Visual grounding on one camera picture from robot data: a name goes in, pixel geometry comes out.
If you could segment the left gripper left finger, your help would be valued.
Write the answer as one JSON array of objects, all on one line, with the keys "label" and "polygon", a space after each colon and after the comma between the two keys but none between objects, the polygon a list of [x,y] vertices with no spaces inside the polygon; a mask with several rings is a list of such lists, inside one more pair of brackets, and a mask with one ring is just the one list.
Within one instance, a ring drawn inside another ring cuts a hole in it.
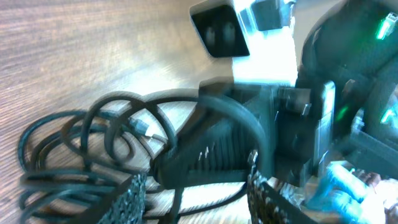
[{"label": "left gripper left finger", "polygon": [[67,224],[142,223],[145,210],[146,175],[134,175]]}]

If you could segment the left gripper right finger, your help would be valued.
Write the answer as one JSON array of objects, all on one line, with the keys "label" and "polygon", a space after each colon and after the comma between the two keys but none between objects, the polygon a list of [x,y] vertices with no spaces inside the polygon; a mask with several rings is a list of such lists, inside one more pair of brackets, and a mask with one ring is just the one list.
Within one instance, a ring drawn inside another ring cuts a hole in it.
[{"label": "left gripper right finger", "polygon": [[247,185],[252,224],[317,224],[278,194],[256,169],[249,173]]}]

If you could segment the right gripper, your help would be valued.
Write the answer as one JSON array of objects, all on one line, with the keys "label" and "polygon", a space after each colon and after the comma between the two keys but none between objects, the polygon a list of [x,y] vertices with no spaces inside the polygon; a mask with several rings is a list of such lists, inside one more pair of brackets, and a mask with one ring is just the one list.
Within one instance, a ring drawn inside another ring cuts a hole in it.
[{"label": "right gripper", "polygon": [[[206,80],[201,93],[228,96],[246,106],[270,136],[277,179],[303,187],[322,166],[333,133],[335,84],[298,79],[295,86]],[[154,179],[165,189],[244,182],[248,155],[257,142],[241,124],[196,107],[177,133],[177,147],[150,162]]]}]

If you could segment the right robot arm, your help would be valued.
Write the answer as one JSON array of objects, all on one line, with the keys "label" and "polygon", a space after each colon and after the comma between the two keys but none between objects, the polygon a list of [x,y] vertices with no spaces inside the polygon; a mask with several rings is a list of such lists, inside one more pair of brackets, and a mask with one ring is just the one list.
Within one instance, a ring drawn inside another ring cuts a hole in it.
[{"label": "right robot arm", "polygon": [[397,177],[397,2],[345,1],[309,33],[293,87],[208,80],[177,135],[151,163],[166,189],[243,182],[259,172],[303,186],[333,154]]}]

